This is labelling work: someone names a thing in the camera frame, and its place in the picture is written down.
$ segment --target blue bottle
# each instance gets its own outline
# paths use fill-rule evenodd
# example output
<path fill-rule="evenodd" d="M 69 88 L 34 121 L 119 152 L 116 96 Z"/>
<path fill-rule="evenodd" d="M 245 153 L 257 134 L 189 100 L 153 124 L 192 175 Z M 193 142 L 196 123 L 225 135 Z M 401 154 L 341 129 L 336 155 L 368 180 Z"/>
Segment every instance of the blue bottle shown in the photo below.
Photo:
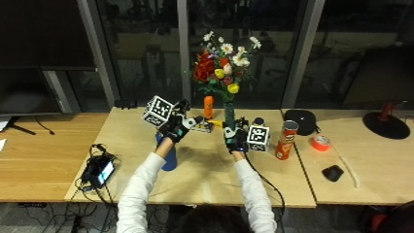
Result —
<path fill-rule="evenodd" d="M 156 133 L 156 141 L 157 143 L 160 142 L 160 139 L 163 138 L 163 134 L 160 132 Z M 165 172 L 169 172 L 172 170 L 176 169 L 177 167 L 177 156 L 176 156 L 176 146 L 173 146 L 169 150 L 169 153 L 165 157 L 165 161 L 167 163 L 164 164 L 164 166 L 161 167 L 161 169 Z"/>

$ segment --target white paper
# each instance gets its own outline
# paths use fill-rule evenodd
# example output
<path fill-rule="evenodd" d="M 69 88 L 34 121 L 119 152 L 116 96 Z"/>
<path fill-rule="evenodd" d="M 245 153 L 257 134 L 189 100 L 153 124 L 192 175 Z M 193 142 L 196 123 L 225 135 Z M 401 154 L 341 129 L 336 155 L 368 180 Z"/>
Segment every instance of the white paper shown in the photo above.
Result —
<path fill-rule="evenodd" d="M 6 125 L 8 124 L 11 117 L 0 117 L 0 131 L 3 131 Z"/>
<path fill-rule="evenodd" d="M 7 139 L 0 140 L 0 151 L 2 151 L 2 150 L 3 150 L 3 148 L 4 148 L 6 141 L 7 141 Z"/>

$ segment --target black glove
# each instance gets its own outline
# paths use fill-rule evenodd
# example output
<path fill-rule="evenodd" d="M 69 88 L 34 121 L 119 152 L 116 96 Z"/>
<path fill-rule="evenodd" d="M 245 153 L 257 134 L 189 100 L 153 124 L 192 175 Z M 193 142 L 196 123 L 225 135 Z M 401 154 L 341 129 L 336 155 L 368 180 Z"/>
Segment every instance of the black glove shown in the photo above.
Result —
<path fill-rule="evenodd" d="M 232 151 L 244 151 L 248 152 L 248 132 L 245 129 L 236 127 L 232 130 L 231 127 L 224 127 L 224 142 L 225 146 Z"/>
<path fill-rule="evenodd" d="M 203 116 L 192 118 L 185 118 L 181 114 L 171 116 L 168 123 L 160 128 L 160 133 L 164 137 L 171 139 L 173 144 L 176 144 L 181 141 L 189 130 L 203 121 L 203 119 Z"/>

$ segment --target white sleeve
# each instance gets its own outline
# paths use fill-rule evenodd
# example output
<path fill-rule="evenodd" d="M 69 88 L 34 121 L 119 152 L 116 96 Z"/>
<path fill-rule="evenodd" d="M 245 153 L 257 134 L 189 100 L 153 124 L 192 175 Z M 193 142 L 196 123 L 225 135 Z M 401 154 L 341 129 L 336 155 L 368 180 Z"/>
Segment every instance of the white sleeve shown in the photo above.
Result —
<path fill-rule="evenodd" d="M 147 203 L 149 193 L 153 190 L 159 171 L 164 164 L 165 160 L 152 152 L 144 163 L 135 171 L 128 186 L 119 198 L 119 221 L 116 224 L 117 233 L 147 232 Z"/>
<path fill-rule="evenodd" d="M 253 170 L 247 159 L 235 164 L 239 180 L 243 186 L 245 207 L 249 223 L 255 233 L 274 232 L 277 224 L 272 212 L 272 204 L 264 189 L 258 173 Z"/>

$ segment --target person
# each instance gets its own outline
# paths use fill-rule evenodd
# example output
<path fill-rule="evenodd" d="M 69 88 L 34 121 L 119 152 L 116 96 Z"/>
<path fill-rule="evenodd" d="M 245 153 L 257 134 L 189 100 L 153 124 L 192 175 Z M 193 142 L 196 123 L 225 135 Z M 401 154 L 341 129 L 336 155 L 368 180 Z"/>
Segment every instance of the person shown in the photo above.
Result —
<path fill-rule="evenodd" d="M 149 153 L 147 160 L 136 169 L 117 203 L 117 233 L 148 232 L 147 203 L 159 171 L 165 164 L 164 158 L 173 145 L 181 141 L 195 125 L 196 121 L 193 118 L 185 119 L 183 117 L 183 120 L 177 121 L 177 125 L 168 127 L 156 151 Z M 241 130 L 240 128 L 232 130 L 229 127 L 225 127 L 224 140 L 236 161 L 235 167 L 241 183 L 251 226 L 244 222 L 240 213 L 235 209 L 201 205 L 183 217 L 179 229 L 175 232 L 244 233 L 252 230 L 255 233 L 270 233 L 276 231 L 277 224 L 272 212 L 270 200 L 258 174 L 241 152 L 241 142 L 237 140 L 237 133 Z"/>

